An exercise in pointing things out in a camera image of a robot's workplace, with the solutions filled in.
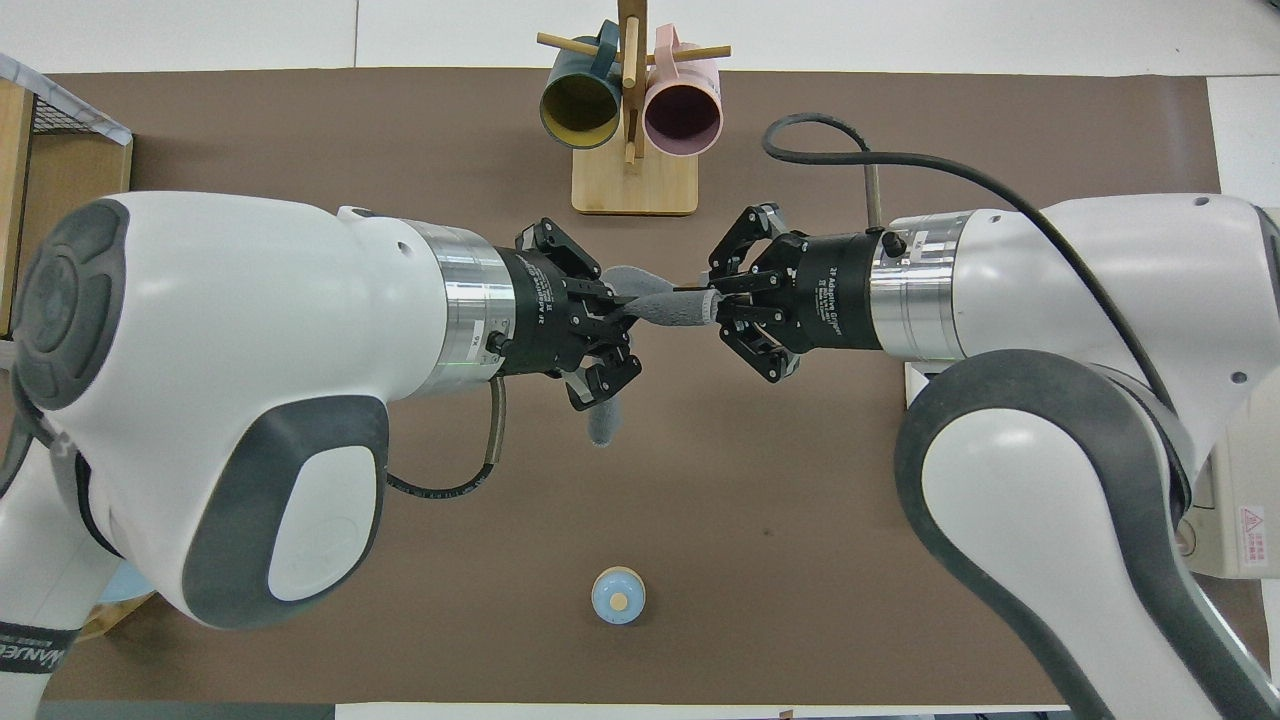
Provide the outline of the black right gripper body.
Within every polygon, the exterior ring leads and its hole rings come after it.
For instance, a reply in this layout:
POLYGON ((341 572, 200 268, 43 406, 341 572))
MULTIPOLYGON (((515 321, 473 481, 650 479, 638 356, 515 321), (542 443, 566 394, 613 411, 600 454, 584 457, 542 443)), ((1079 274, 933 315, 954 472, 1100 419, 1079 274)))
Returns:
POLYGON ((797 236, 792 284, 781 292, 787 323, 778 341, 791 352, 881 350, 870 313, 870 265, 879 243, 869 234, 797 236))

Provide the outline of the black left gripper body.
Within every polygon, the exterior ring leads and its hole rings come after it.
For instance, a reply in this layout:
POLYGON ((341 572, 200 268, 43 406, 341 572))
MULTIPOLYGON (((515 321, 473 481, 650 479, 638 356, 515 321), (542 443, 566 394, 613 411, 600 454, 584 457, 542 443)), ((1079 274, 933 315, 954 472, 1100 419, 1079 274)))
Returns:
POLYGON ((499 340, 492 338, 489 345, 500 351, 502 363, 498 375, 550 374, 564 372, 564 346, 570 334, 570 319, 584 316, 582 306, 576 304, 576 313, 564 311, 564 300, 552 310, 543 302, 556 300, 547 290, 530 283, 522 269, 516 266, 513 249, 498 249, 498 258, 509 274, 515 292, 515 324, 499 340))

